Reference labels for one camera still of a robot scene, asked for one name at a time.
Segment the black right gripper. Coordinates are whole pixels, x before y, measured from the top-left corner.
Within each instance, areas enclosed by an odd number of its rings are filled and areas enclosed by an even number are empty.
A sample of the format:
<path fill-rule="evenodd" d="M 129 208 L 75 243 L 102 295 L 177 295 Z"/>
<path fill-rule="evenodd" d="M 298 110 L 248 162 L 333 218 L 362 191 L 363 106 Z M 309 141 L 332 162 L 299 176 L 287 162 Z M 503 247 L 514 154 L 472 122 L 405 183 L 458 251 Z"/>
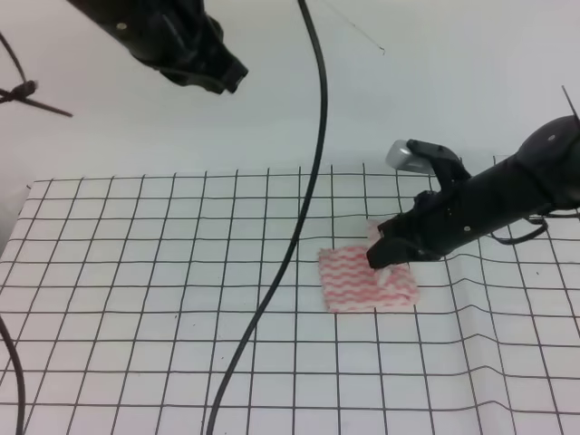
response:
<path fill-rule="evenodd" d="M 407 240 L 381 237 L 366 257 L 370 268 L 438 260 L 534 211 L 531 176 L 513 162 L 501 162 L 450 193 L 441 191 L 426 210 L 409 213 L 404 219 Z"/>

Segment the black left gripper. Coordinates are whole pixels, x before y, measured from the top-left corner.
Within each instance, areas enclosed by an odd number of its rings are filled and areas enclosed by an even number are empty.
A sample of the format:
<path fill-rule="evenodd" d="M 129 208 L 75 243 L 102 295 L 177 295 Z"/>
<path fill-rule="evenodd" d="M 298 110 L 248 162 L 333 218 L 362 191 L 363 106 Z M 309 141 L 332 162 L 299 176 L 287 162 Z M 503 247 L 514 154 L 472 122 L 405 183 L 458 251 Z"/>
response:
<path fill-rule="evenodd" d="M 248 69 L 201 1 L 72 1 L 140 63 L 179 85 L 234 93 Z"/>

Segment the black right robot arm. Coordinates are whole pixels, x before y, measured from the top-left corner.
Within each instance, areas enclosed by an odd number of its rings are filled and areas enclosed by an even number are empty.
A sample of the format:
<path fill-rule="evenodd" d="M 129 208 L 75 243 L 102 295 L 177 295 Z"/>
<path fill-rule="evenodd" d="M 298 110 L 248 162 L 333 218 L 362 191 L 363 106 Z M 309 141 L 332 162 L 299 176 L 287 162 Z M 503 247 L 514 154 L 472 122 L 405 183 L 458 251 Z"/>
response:
<path fill-rule="evenodd" d="M 524 219 L 533 231 L 498 240 L 518 245 L 546 233 L 557 212 L 579 216 L 575 112 L 543 125 L 516 153 L 475 176 L 452 150 L 421 140 L 396 141 L 387 161 L 394 169 L 435 176 L 440 190 L 421 192 L 411 210 L 377 227 L 379 238 L 366 254 L 373 269 L 439 260 Z"/>

